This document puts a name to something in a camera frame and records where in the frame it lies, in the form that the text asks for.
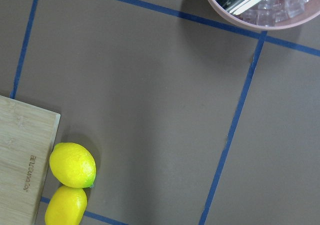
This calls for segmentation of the upper yellow lemon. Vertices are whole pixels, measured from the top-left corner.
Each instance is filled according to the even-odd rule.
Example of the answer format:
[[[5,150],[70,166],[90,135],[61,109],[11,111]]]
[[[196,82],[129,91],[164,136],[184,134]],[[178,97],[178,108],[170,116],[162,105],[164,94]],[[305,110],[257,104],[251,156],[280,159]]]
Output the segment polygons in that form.
[[[52,174],[63,185],[71,188],[90,188],[96,179],[96,162],[82,145],[60,142],[49,157]]]

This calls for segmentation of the yellow lemon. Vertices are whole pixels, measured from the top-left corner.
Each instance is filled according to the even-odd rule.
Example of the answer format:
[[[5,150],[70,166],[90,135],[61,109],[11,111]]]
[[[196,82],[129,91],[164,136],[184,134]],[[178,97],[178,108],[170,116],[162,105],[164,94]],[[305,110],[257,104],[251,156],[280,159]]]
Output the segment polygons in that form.
[[[49,157],[52,174],[63,185],[71,188],[90,188],[96,179],[96,162],[82,145],[60,142]]]
[[[52,196],[44,216],[46,225],[79,225],[87,208],[87,195],[83,188],[66,185]]]

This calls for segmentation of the wooden cutting board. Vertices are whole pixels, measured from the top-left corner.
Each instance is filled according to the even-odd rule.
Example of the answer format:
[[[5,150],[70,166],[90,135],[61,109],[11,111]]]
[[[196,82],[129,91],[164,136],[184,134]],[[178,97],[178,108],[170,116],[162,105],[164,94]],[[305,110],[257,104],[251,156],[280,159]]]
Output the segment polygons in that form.
[[[60,114],[0,97],[0,223],[35,224]]]

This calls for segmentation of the lower yellow lemon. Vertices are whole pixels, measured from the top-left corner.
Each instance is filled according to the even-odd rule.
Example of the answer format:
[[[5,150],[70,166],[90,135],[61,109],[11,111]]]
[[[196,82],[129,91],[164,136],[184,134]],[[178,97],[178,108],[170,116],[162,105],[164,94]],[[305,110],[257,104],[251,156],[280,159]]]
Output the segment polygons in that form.
[[[44,216],[46,225],[79,225],[87,208],[87,195],[83,188],[66,185],[52,196]]]

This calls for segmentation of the pink bowl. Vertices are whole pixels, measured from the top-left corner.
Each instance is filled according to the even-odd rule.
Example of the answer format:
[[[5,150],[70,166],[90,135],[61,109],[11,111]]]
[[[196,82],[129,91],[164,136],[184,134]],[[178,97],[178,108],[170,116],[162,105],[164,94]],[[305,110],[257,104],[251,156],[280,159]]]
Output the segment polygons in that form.
[[[239,15],[226,12],[215,0],[208,2],[228,22],[255,31],[295,28],[320,14],[320,0],[262,0]]]

